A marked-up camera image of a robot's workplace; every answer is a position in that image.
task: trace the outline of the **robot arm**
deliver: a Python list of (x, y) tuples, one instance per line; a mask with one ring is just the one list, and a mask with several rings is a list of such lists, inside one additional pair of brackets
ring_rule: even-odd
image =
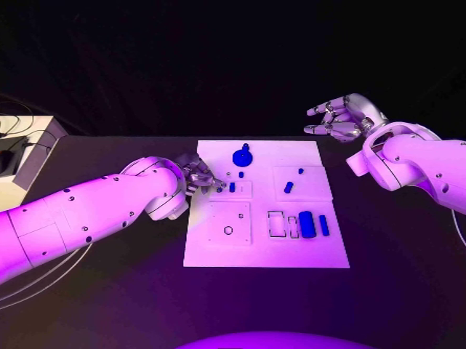
[(153, 220), (175, 219), (198, 186), (225, 186), (197, 154), (182, 160), (179, 166), (156, 157), (138, 159), (119, 174), (0, 212), (0, 284), (128, 227), (142, 211)]
[(330, 135), (341, 142), (365, 137), (361, 151), (346, 159), (356, 176), (371, 174), (384, 189), (420, 187), (444, 207), (466, 214), (466, 142), (440, 140), (427, 128), (390, 123), (366, 98), (351, 94), (318, 105), (319, 125), (305, 132)]

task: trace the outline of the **small blue piece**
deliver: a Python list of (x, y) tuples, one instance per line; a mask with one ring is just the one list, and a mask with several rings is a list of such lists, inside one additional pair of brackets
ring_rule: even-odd
[(286, 182), (284, 189), (283, 189), (283, 192), (286, 194), (290, 193), (292, 187), (293, 187), (293, 183), (292, 182)]
[(234, 151), (233, 154), (233, 163), (238, 167), (246, 167), (250, 165), (253, 160), (251, 153), (248, 152), (248, 144), (243, 144), (243, 148), (238, 151)]
[(300, 236), (303, 238), (313, 238), (316, 230), (313, 229), (313, 215), (309, 211), (299, 212)]
[(329, 235), (329, 227), (326, 226), (325, 216), (319, 215), (318, 219), (319, 219), (319, 226), (322, 227), (322, 235), (328, 236)]

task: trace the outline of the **black curtain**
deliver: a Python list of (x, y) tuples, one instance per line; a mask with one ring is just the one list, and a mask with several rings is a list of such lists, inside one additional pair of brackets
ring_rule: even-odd
[(73, 134), (299, 135), (305, 110), (349, 92), (466, 137), (466, 6), (0, 3), (0, 100)]

